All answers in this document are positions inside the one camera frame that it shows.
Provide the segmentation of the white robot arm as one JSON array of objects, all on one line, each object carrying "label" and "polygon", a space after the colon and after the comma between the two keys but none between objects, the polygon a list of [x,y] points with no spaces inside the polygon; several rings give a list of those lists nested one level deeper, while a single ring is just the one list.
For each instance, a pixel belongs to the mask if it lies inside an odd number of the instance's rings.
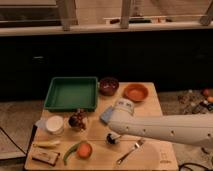
[{"label": "white robot arm", "polygon": [[115,102],[108,127],[132,135],[213,149],[213,114],[134,116],[131,101]]}]

